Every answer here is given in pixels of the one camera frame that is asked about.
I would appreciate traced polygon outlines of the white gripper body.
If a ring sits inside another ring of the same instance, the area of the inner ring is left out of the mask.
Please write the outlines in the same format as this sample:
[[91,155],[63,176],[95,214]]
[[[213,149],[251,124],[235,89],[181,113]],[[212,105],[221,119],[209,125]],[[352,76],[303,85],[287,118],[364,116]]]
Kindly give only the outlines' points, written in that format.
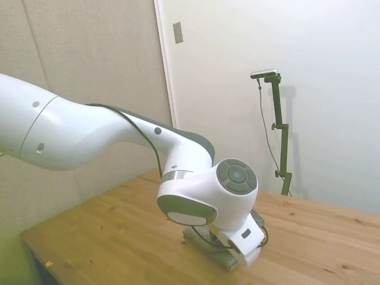
[[258,257],[262,242],[262,231],[256,224],[244,224],[235,231],[220,230],[208,225],[210,232],[226,247],[232,249],[211,253],[211,258],[220,266],[250,266]]

